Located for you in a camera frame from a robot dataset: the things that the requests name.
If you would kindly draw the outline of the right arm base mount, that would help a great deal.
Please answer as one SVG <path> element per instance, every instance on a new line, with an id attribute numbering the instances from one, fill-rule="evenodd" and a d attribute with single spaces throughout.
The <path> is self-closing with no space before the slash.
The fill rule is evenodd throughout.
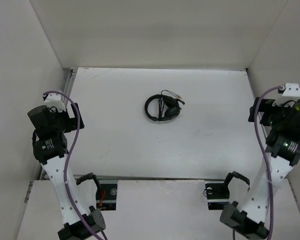
<path id="1" fill-rule="evenodd" d="M 206 182 L 203 195 L 207 199 L 207 207 L 210 211 L 223 210 L 230 199 L 229 187 L 221 181 Z"/>

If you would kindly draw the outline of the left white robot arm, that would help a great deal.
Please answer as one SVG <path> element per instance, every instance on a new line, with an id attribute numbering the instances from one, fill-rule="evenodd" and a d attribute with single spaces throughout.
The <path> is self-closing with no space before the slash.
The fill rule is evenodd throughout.
<path id="1" fill-rule="evenodd" d="M 69 168 L 72 150 L 65 134 L 85 127 L 78 104 L 71 104 L 71 108 L 74 117 L 69 116 L 66 108 L 46 105 L 33 108 L 27 115 L 35 128 L 34 157 L 47 173 L 59 202 L 63 226 L 57 235 L 61 240 L 86 240 L 103 233 L 106 223 L 101 211 L 86 203 L 78 185 L 93 180 L 84 187 L 84 192 L 93 199 L 101 195 L 102 186 L 93 173 L 75 179 Z"/>

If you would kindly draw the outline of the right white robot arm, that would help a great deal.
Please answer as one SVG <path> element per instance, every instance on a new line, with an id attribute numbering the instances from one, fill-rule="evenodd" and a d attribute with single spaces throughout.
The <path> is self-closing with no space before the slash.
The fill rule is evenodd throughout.
<path id="1" fill-rule="evenodd" d="M 300 99 L 272 106 L 261 102 L 261 124 L 271 128 L 266 138 L 264 161 L 257 177 L 241 201 L 228 203 L 220 222 L 249 240 L 270 239 L 273 233 L 274 196 L 282 181 L 300 160 Z"/>

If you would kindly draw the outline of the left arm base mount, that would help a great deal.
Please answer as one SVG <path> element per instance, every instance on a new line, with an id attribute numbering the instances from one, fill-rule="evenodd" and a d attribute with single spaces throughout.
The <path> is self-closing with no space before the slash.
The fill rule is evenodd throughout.
<path id="1" fill-rule="evenodd" d="M 118 181 L 100 180 L 100 190 L 96 192 L 96 207 L 101 211 L 115 211 L 117 207 Z"/>

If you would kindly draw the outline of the black headphones with cable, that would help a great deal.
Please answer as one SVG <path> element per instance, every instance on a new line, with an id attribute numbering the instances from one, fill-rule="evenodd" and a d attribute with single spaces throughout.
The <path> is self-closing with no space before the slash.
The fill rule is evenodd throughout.
<path id="1" fill-rule="evenodd" d="M 152 101 L 158 102 L 158 116 L 152 116 L 149 111 L 149 105 Z M 182 108 L 180 104 L 185 105 L 182 97 L 170 90 L 163 89 L 160 94 L 150 96 L 144 104 L 145 115 L 153 122 L 171 121 L 179 116 Z"/>

